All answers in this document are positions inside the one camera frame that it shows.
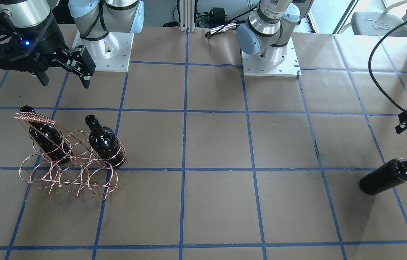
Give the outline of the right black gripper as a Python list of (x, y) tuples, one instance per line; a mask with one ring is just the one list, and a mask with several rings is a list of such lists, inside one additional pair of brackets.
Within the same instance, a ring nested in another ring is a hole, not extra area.
[(58, 66), (77, 75), (85, 89), (95, 72), (95, 62), (85, 46), (67, 49), (55, 17), (41, 23), (15, 27), (7, 14), (0, 15), (0, 69), (31, 72), (42, 86), (48, 86), (46, 70)]

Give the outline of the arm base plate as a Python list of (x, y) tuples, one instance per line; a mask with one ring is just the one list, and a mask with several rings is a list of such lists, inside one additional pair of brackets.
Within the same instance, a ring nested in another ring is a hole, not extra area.
[(110, 32), (99, 41), (88, 41), (79, 37), (77, 31), (72, 47), (86, 47), (95, 62), (95, 72), (128, 72), (133, 38), (135, 34)]
[(261, 54), (240, 51), (245, 76), (299, 77), (302, 75), (293, 39), (286, 46), (268, 46)]

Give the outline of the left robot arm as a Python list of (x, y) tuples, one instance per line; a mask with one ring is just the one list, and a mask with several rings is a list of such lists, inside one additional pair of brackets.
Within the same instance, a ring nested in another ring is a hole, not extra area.
[[(298, 76), (294, 58), (296, 53), (291, 45), (291, 36), (300, 19), (299, 8), (291, 0), (262, 0), (255, 10), (249, 11), (245, 23), (236, 28), (236, 40), (240, 47), (243, 70), (251, 76)], [(382, 94), (396, 107), (399, 124), (398, 134), (407, 129), (407, 109), (395, 102), (378, 83), (372, 70), (375, 52), (385, 39), (407, 27), (407, 21), (391, 25), (372, 49), (367, 69), (369, 75)]]

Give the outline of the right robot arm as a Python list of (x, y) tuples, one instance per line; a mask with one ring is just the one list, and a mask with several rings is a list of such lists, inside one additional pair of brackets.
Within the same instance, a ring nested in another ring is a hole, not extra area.
[(144, 26), (142, 0), (70, 0), (81, 42), (69, 47), (46, 0), (0, 0), (0, 69), (29, 72), (44, 86), (46, 71), (60, 67), (90, 85), (97, 61), (120, 53), (115, 33), (138, 34)]

